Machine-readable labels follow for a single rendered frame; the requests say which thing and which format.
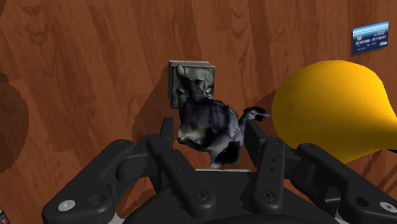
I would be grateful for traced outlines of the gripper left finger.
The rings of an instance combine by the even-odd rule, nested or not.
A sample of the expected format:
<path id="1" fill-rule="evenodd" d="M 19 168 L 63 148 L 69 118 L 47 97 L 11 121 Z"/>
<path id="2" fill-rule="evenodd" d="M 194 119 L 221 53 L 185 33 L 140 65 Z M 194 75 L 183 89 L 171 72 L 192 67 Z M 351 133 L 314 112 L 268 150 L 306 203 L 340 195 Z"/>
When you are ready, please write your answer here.
<path id="1" fill-rule="evenodd" d="M 139 144 L 119 139 L 109 144 L 43 208 L 44 224 L 108 224 L 123 195 L 137 179 L 149 177 L 156 190 L 167 183 L 195 219 L 211 217 L 216 196 L 191 163 L 172 145 L 173 119 L 165 117 L 159 134 Z"/>

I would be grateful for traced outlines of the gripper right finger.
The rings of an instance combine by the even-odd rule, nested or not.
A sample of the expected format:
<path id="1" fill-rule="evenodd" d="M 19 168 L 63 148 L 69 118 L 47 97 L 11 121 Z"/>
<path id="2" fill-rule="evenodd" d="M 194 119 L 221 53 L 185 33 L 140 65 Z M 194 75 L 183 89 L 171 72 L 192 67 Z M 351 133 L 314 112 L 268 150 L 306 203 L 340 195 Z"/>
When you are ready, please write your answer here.
<path id="1" fill-rule="evenodd" d="M 315 144 L 290 148 L 268 137 L 256 121 L 246 123 L 244 144 L 257 168 L 250 205 L 279 214 L 284 180 L 338 224 L 397 224 L 397 200 Z"/>

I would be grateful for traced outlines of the yellow rounded vase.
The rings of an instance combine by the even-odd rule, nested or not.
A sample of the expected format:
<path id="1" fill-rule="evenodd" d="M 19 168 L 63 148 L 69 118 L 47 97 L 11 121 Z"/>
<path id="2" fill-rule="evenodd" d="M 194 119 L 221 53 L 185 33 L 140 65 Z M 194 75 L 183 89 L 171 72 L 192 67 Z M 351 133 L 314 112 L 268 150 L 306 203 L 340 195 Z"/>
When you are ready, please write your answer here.
<path id="1" fill-rule="evenodd" d="M 379 150 L 397 150 L 397 115 L 371 69 L 325 60 L 286 78 L 272 102 L 278 136 L 292 148 L 312 143 L 348 163 Z"/>

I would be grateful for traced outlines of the dark grey glove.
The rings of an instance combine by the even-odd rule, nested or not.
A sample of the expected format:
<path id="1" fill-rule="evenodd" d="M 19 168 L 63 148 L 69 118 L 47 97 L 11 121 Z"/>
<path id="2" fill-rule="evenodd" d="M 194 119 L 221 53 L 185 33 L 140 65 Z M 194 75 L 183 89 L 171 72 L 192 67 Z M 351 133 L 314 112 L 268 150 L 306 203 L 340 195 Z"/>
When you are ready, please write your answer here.
<path id="1" fill-rule="evenodd" d="M 210 167 L 214 169 L 238 163 L 246 122 L 261 122 L 271 114 L 261 107 L 251 106 L 239 116 L 224 102 L 207 98 L 204 95 L 205 82 L 190 80 L 182 65 L 176 66 L 176 73 L 181 81 L 181 86 L 176 89 L 181 120 L 178 143 L 207 152 L 211 159 Z"/>

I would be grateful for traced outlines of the blue bank card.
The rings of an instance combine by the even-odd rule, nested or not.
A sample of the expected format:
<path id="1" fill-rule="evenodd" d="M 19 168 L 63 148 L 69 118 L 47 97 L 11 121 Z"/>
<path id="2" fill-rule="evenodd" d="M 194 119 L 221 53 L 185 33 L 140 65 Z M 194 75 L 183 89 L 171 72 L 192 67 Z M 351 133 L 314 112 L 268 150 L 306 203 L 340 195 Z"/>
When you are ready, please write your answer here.
<path id="1" fill-rule="evenodd" d="M 352 54 L 357 55 L 388 46 L 389 22 L 357 27 L 352 30 Z"/>

